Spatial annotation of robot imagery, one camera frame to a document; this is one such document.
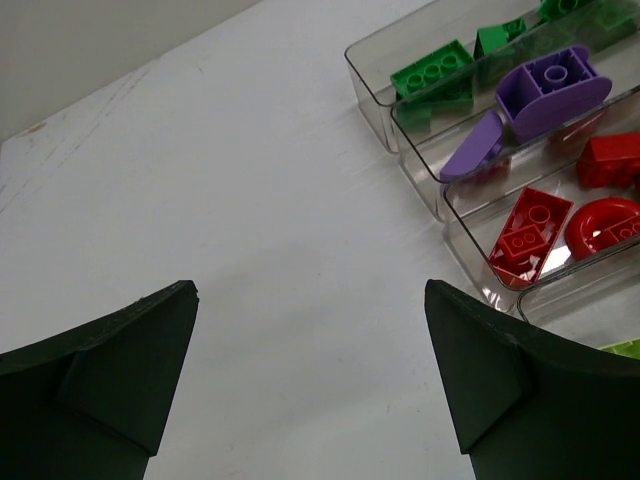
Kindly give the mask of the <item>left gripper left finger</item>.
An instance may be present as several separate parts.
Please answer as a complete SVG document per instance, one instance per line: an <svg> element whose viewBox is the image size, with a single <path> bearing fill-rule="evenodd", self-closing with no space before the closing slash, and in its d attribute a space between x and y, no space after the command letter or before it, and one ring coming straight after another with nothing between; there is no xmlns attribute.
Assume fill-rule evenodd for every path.
<svg viewBox="0 0 640 480"><path fill-rule="evenodd" d="M193 281L1 356L4 479L141 479L198 311Z"/></svg>

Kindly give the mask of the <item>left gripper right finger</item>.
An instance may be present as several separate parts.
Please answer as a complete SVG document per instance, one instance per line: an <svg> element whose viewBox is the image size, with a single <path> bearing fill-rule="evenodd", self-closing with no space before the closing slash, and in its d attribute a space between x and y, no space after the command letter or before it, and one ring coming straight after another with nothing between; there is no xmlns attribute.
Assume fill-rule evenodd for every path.
<svg viewBox="0 0 640 480"><path fill-rule="evenodd" d="M424 308L459 449L478 479L636 479L639 363L443 280Z"/></svg>

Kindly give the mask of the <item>green and lime brick top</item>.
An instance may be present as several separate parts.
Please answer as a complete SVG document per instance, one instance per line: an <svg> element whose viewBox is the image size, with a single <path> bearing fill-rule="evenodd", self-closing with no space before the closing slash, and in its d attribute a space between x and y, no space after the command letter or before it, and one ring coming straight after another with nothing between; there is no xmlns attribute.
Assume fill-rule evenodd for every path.
<svg viewBox="0 0 640 480"><path fill-rule="evenodd" d="M640 359L640 339L631 339L607 345L600 348L601 351L639 360Z"/></svg>

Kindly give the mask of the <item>red rectangular lego brick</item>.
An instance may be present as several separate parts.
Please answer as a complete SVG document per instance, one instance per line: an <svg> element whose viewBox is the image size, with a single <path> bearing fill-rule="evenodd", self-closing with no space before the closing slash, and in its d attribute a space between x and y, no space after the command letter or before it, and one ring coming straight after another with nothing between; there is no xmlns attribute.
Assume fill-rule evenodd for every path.
<svg viewBox="0 0 640 480"><path fill-rule="evenodd" d="M488 257L505 286L521 289L539 279L573 206L532 187L522 190Z"/></svg>

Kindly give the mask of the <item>red arch lego brick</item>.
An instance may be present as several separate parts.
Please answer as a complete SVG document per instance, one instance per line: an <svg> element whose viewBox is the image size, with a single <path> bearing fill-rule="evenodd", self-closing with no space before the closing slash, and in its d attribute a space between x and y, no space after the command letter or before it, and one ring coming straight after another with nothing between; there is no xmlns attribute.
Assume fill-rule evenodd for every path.
<svg viewBox="0 0 640 480"><path fill-rule="evenodd" d="M574 260L583 260L639 234L639 203L621 197L589 202L570 218L565 242Z"/></svg>

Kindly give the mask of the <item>red lego cluster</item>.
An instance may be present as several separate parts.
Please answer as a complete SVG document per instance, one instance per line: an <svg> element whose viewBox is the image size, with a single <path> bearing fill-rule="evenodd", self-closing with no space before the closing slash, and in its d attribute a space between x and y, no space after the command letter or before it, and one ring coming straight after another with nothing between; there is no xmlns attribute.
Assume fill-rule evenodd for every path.
<svg viewBox="0 0 640 480"><path fill-rule="evenodd" d="M591 137L576 164L583 188L639 187L639 132Z"/></svg>

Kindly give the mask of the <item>purple lego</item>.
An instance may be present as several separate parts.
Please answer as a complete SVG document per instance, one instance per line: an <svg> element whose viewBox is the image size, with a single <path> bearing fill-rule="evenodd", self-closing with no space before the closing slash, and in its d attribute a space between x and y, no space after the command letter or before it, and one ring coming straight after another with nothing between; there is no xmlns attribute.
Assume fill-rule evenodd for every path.
<svg viewBox="0 0 640 480"><path fill-rule="evenodd" d="M488 110L439 172L443 182L466 176L502 150L504 125L495 110Z"/></svg>

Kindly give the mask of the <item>purple lotus lego brick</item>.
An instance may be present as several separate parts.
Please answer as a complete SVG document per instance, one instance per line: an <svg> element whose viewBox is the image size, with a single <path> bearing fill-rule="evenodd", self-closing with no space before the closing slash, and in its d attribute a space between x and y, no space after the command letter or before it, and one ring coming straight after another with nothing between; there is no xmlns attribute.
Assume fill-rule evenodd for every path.
<svg viewBox="0 0 640 480"><path fill-rule="evenodd" d="M495 98L520 143L601 105L612 80L599 74L581 45L522 63L504 76Z"/></svg>

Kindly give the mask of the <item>dark green angled brick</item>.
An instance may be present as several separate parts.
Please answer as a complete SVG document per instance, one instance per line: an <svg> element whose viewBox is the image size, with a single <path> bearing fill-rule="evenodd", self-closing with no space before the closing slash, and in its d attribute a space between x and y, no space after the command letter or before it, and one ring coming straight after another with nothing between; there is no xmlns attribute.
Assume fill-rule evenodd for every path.
<svg viewBox="0 0 640 480"><path fill-rule="evenodd" d="M405 99L471 65L473 61L469 51L458 40L453 40L391 74L390 81L399 98Z"/></svg>

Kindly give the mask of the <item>green square brick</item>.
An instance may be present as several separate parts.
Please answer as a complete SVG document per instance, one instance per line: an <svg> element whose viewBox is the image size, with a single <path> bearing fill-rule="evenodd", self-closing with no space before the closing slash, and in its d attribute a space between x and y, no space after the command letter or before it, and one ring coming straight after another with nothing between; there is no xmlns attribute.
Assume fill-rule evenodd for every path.
<svg viewBox="0 0 640 480"><path fill-rule="evenodd" d="M574 43L597 53L637 32L639 4L636 1L593 1L572 13L564 27Z"/></svg>

